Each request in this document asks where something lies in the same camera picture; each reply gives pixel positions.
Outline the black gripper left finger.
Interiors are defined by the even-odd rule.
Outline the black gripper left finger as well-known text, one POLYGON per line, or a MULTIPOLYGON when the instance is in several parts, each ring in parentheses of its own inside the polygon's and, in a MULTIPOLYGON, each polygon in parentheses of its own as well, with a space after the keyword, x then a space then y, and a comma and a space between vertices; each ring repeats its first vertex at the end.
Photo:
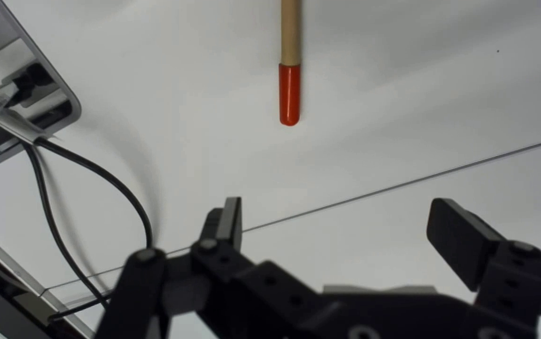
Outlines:
POLYGON ((222 208, 206 214, 193 253, 218 264, 227 264, 233 253, 240 251, 242 223, 240 200, 227 198, 222 208))

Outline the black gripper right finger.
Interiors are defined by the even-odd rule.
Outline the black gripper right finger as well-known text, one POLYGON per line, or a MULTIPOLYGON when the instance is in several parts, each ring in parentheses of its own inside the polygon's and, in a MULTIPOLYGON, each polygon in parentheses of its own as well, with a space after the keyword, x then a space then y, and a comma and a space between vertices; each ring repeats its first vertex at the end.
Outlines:
POLYGON ((431 202, 425 238, 478 302, 541 300, 541 251, 502 238, 453 200, 431 202))

